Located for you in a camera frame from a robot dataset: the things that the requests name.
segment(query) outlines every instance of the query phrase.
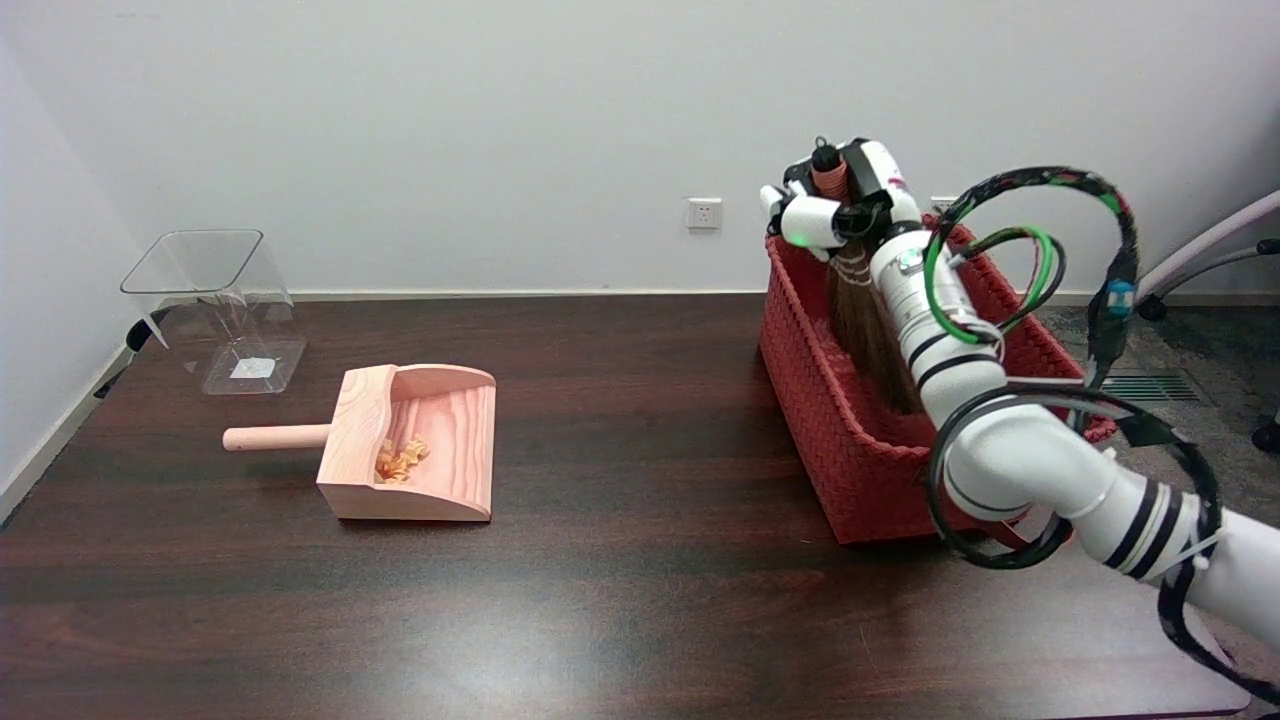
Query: white label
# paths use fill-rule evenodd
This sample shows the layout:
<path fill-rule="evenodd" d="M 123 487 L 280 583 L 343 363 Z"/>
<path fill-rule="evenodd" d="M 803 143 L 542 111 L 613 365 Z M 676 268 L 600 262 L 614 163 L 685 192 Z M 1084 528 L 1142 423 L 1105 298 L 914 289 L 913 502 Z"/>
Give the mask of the white label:
<path fill-rule="evenodd" d="M 232 379 L 269 378 L 273 370 L 275 370 L 275 360 L 273 357 L 246 357 L 236 364 L 236 369 L 232 370 Z"/>

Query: robotic arm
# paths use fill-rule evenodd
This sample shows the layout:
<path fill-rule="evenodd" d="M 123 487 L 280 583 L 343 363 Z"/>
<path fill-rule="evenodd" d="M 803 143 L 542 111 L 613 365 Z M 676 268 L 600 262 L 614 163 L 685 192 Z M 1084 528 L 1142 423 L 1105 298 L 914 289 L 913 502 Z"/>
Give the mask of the robotic arm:
<path fill-rule="evenodd" d="M 933 233 L 925 229 L 892 156 L 883 145 L 867 140 L 838 150 L 850 168 L 850 184 L 856 184 L 859 200 L 852 205 L 818 197 L 806 182 L 808 160 L 788 168 L 781 187 L 762 188 L 760 202 L 771 232 L 819 260 L 849 242 L 861 243 L 870 256 L 872 281 L 890 310 L 924 409 L 940 428 L 933 469 L 950 498 L 982 520 L 1011 519 L 1032 503 L 1053 509 L 1075 528 L 1091 557 L 1161 585 L 1161 619 L 1179 647 L 1277 702 L 1274 685 L 1235 675 L 1180 635 L 1187 633 L 1181 605 L 1189 602 L 1280 652 L 1280 530 L 1221 510 L 1216 498 L 1208 502 L 1121 466 L 1114 454 L 1093 448 L 1044 407 L 1096 413 L 1098 404 L 1087 400 L 1106 396 L 1009 389 L 992 343 L 963 342 L 940 324 L 938 309 L 957 325 L 979 319 L 945 245 L 934 268 L 931 305 L 924 268 Z M 1116 287 L 1111 286 L 1110 300 L 1126 315 L 1132 295 L 1125 296 L 1123 283 L 1119 292 Z M 1103 288 L 1100 297 L 1107 295 Z M 1119 342 L 1123 348 L 1123 337 Z M 1140 409 L 1114 413 L 1132 443 L 1171 445 L 1184 468 L 1207 473 L 1212 480 L 1194 446 L 1176 430 Z M 940 520 L 937 514 L 934 520 Z M 948 536 L 942 524 L 940 532 Z"/>

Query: floor vent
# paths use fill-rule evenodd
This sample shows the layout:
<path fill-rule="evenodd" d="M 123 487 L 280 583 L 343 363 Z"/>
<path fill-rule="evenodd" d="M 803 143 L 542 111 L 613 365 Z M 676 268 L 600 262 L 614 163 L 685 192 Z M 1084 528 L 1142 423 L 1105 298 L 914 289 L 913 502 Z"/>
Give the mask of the floor vent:
<path fill-rule="evenodd" d="M 1125 372 L 1114 370 L 1102 383 L 1103 392 L 1138 405 L 1169 402 L 1207 404 L 1204 391 L 1183 370 Z"/>

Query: blue connector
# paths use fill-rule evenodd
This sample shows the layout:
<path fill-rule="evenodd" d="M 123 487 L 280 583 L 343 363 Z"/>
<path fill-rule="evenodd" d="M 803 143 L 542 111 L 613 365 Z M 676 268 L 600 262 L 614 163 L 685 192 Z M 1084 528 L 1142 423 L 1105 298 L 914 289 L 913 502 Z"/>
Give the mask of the blue connector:
<path fill-rule="evenodd" d="M 1119 278 L 1107 283 L 1107 310 L 1114 318 L 1128 318 L 1133 313 L 1133 301 L 1138 296 L 1138 288 L 1133 283 Z"/>

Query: wooden dustpan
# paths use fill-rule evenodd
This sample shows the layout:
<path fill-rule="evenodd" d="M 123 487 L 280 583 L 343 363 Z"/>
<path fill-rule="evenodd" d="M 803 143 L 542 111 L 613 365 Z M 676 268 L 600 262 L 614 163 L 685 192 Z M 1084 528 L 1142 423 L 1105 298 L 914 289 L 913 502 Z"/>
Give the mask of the wooden dustpan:
<path fill-rule="evenodd" d="M 472 520 L 490 516 L 493 375 L 457 365 L 347 370 L 328 425 L 229 428 L 227 450 L 324 447 L 316 484 L 338 518 Z M 428 454 L 402 483 L 374 470 L 384 439 Z"/>

